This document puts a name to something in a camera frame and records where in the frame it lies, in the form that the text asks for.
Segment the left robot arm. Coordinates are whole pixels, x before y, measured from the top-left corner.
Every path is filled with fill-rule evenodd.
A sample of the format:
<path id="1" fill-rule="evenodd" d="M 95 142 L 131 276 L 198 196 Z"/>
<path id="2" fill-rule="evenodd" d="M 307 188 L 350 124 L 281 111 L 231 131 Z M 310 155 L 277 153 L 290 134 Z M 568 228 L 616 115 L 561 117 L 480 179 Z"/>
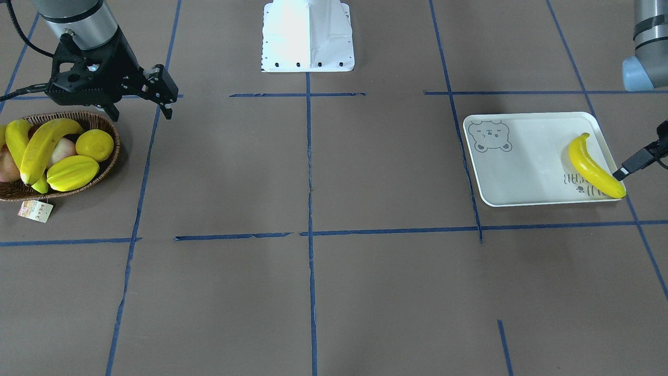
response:
<path id="1" fill-rule="evenodd" d="M 627 92 L 645 92 L 667 86 L 667 2 L 635 1 L 633 43 L 635 51 L 622 62 L 621 76 Z M 626 159 L 613 177 L 622 181 L 654 163 L 666 169 L 667 121 L 657 128 L 655 140 Z"/>

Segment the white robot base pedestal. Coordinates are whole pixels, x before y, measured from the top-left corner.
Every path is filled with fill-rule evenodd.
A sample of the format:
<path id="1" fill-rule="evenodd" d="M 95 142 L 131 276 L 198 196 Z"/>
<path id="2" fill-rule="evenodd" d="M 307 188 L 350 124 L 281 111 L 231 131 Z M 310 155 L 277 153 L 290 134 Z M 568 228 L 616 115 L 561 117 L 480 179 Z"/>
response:
<path id="1" fill-rule="evenodd" d="M 350 72 L 351 12 L 341 1 L 273 1 L 263 9 L 263 72 Z"/>

